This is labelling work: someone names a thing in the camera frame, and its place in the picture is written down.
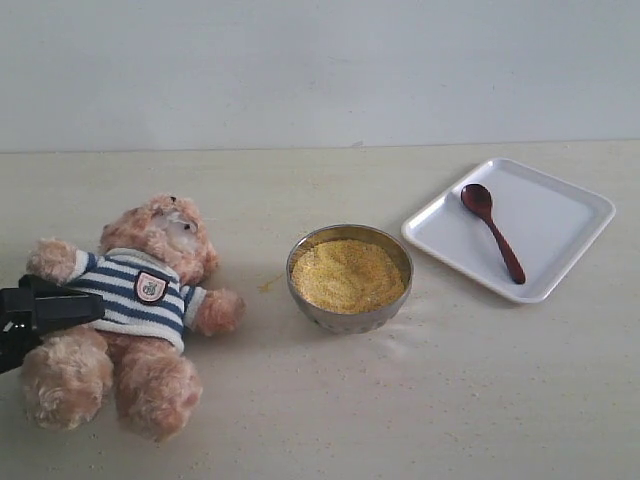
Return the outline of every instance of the teddy bear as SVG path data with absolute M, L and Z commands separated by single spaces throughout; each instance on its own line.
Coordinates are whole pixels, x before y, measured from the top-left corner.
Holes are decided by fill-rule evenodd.
M 91 421 L 113 393 L 120 425 L 155 442 L 188 423 L 203 387 L 184 355 L 185 329 L 236 329 L 244 300 L 200 286 L 218 254 L 189 198 L 157 195 L 104 226 L 97 253 L 41 239 L 27 271 L 102 296 L 105 315 L 53 333 L 25 357 L 20 382 L 28 418 L 46 429 Z

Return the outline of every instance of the white wall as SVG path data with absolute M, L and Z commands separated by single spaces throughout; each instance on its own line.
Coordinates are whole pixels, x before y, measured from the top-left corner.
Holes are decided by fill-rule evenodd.
M 2 0 L 0 150 L 640 137 L 640 1 Z

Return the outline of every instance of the bowl rim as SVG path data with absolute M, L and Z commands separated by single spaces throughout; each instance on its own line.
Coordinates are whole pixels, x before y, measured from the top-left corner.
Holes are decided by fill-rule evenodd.
M 371 310 L 369 312 L 361 312 L 361 313 L 340 313 L 340 312 L 333 312 L 331 310 L 327 310 L 325 308 L 319 307 L 311 302 L 309 302 L 306 298 L 303 298 L 302 295 L 300 295 L 300 292 L 298 292 L 298 289 L 295 287 L 295 285 L 293 284 L 293 279 L 291 276 L 291 261 L 293 259 L 293 256 L 295 255 L 295 253 L 298 251 L 298 249 L 300 248 L 300 246 L 307 241 L 309 238 L 311 238 L 314 235 L 317 235 L 318 233 L 321 233 L 325 230 L 330 230 L 332 228 L 345 228 L 345 227 L 349 227 L 349 228 L 362 228 L 364 230 L 369 230 L 372 231 L 374 233 L 377 233 L 379 235 L 385 236 L 387 237 L 389 240 L 391 240 L 396 246 L 400 247 L 400 250 L 402 251 L 402 253 L 404 254 L 407 262 L 409 263 L 409 279 L 407 282 L 406 287 L 404 288 L 404 291 L 402 292 L 402 295 L 400 297 L 398 297 L 396 300 L 394 300 L 391 303 L 387 303 L 386 305 L 383 305 L 375 310 Z M 413 259 L 411 258 L 411 254 L 409 253 L 409 250 L 400 242 L 400 240 L 396 237 L 394 237 L 393 235 L 391 235 L 388 232 L 385 232 L 384 230 L 381 230 L 379 228 L 376 227 L 372 227 L 369 225 L 364 225 L 364 224 L 360 224 L 360 223 L 336 223 L 333 225 L 327 225 L 325 227 L 320 227 L 317 228 L 309 233 L 307 233 L 306 235 L 304 235 L 302 238 L 300 238 L 291 248 L 291 250 L 289 251 L 289 255 L 287 255 L 287 262 L 286 262 L 286 276 L 287 276 L 287 284 L 289 284 L 289 288 L 293 289 L 293 291 L 295 292 L 295 294 L 307 305 L 312 306 L 313 308 L 316 308 L 322 312 L 325 312 L 329 315 L 340 315 L 341 317 L 357 317 L 357 316 L 362 316 L 362 315 L 373 315 L 377 312 L 380 312 L 381 310 L 393 305 L 395 302 L 397 302 L 398 300 L 402 299 L 403 297 L 406 297 L 407 294 L 411 291 L 411 287 L 413 284 L 413 273 L 414 273 L 414 265 L 413 265 Z

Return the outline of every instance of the striped sweater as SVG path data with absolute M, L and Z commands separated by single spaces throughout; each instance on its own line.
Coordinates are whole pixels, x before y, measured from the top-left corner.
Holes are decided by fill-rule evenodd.
M 116 248 L 103 256 L 78 250 L 66 285 L 101 295 L 105 316 L 96 330 L 164 338 L 180 353 L 184 327 L 193 328 L 205 298 L 201 287 L 180 285 L 178 274 L 138 250 Z

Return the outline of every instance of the tray rim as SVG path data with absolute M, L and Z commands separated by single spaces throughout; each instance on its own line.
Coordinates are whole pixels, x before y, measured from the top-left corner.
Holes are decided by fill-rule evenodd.
M 492 284 L 490 281 L 486 280 L 483 276 L 481 275 L 476 275 L 475 273 L 471 272 L 470 270 L 467 270 L 463 265 L 449 260 L 447 257 L 441 255 L 440 253 L 438 253 L 436 250 L 430 248 L 428 245 L 423 244 L 421 242 L 416 241 L 416 239 L 411 235 L 410 233 L 410 224 L 413 223 L 418 217 L 420 217 L 421 215 L 423 215 L 424 212 L 426 212 L 427 210 L 431 209 L 436 203 L 438 202 L 442 202 L 446 199 L 446 197 L 458 186 L 460 185 L 462 182 L 465 181 L 465 179 L 470 178 L 472 176 L 474 176 L 476 173 L 480 172 L 481 170 L 487 168 L 492 162 L 507 162 L 507 163 L 512 163 L 520 168 L 523 168 L 525 170 L 529 170 L 530 172 L 533 173 L 537 173 L 543 177 L 549 178 L 551 180 L 554 180 L 556 182 L 559 182 L 567 187 L 573 188 L 573 189 L 577 189 L 583 193 L 586 193 L 589 196 L 592 196 L 594 198 L 599 199 L 600 201 L 602 201 L 605 206 L 607 207 L 607 211 L 606 213 L 601 216 L 601 218 L 599 218 L 599 222 L 597 224 L 597 226 L 591 230 L 591 232 L 589 233 L 588 237 L 585 239 L 584 242 L 581 242 L 580 247 L 578 248 L 578 250 L 576 251 L 576 253 L 569 258 L 569 260 L 567 262 L 565 262 L 562 266 L 562 268 L 558 269 L 558 273 L 553 277 L 552 281 L 550 281 L 546 287 L 543 289 L 542 293 L 540 295 L 534 296 L 534 297 L 522 297 L 522 296 L 518 296 L 515 294 L 512 294 L 506 290 L 503 290 L 499 287 L 497 287 L 496 285 Z M 592 190 L 589 190 L 587 188 L 581 187 L 575 183 L 572 183 L 570 181 L 564 180 L 558 176 L 546 173 L 542 170 L 539 170 L 535 167 L 531 167 L 529 165 L 526 165 L 522 162 L 519 162 L 517 160 L 513 160 L 511 158 L 506 158 L 506 157 L 491 157 L 485 161 L 482 161 L 480 163 L 478 163 L 475 167 L 471 168 L 466 174 L 461 175 L 454 183 L 452 183 L 451 185 L 449 185 L 446 189 L 444 189 L 440 194 L 436 195 L 431 201 L 429 201 L 428 203 L 426 203 L 423 207 L 419 208 L 414 214 L 412 214 L 409 218 L 407 218 L 401 225 L 400 227 L 400 232 L 402 237 L 409 242 L 411 245 L 413 245 L 415 248 L 417 248 L 418 250 L 423 251 L 424 253 L 434 257 L 435 259 L 439 260 L 440 262 L 442 262 L 443 264 L 449 266 L 450 268 L 452 268 L 453 270 L 465 275 L 466 277 L 470 278 L 471 280 L 474 280 L 475 282 L 479 283 L 480 285 L 484 286 L 485 288 L 487 288 L 488 290 L 493 291 L 494 293 L 506 298 L 507 300 L 510 300 L 514 303 L 517 304 L 535 304 L 535 303 L 540 303 L 543 302 L 544 300 L 546 300 L 549 295 L 551 295 L 551 293 L 556 289 L 556 287 L 560 284 L 560 282 L 562 282 L 562 280 L 567 276 L 567 274 L 569 273 L 569 271 L 578 263 L 578 261 L 580 260 L 580 258 L 582 258 L 582 256 L 586 253 L 586 251 L 591 247 L 591 245 L 593 245 L 593 243 L 595 242 L 595 240 L 600 236 L 600 234 L 604 231 L 604 229 L 611 223 L 611 221 L 613 220 L 613 218 L 616 216 L 617 213 L 617 209 L 615 204 L 613 203 L 613 201 L 611 201 L 609 198 L 607 198 L 606 196 L 594 192 Z

